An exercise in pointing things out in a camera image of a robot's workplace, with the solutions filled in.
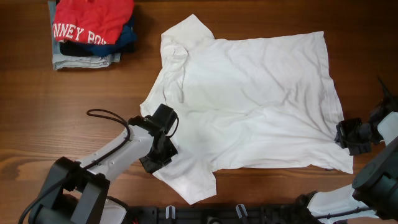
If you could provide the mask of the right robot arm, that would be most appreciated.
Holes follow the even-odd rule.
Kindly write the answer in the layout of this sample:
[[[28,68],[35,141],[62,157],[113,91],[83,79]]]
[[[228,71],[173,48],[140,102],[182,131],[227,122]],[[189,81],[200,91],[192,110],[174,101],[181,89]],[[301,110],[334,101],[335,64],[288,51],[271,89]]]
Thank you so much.
[[[371,144],[385,148],[355,177],[351,185],[331,192],[301,195],[280,210],[281,223],[346,223],[359,217],[397,219],[397,97],[388,91],[367,123],[348,119],[338,123],[335,141],[354,155]]]

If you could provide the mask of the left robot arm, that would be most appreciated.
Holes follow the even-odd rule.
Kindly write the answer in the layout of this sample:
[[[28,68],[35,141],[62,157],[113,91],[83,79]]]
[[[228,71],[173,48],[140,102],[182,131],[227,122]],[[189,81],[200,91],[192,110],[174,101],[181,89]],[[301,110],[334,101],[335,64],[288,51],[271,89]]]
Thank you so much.
[[[88,116],[123,125],[123,132],[91,155],[73,161],[57,159],[38,196],[22,212],[23,223],[122,223],[126,208],[108,199],[111,183],[131,164],[140,161],[147,173],[170,164],[178,152],[171,142],[179,118],[161,104],[153,115],[125,120],[104,109],[90,109]]]

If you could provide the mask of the white t-shirt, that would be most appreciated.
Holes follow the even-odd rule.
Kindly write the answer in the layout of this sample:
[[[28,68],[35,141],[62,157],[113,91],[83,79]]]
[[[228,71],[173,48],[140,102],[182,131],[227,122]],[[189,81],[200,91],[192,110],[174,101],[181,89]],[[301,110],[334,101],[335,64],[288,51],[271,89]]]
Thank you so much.
[[[217,39],[195,15],[161,35],[162,69],[141,104],[175,110],[177,155],[155,177],[194,204],[221,169],[317,166],[353,173],[335,142],[343,119],[322,31]]]

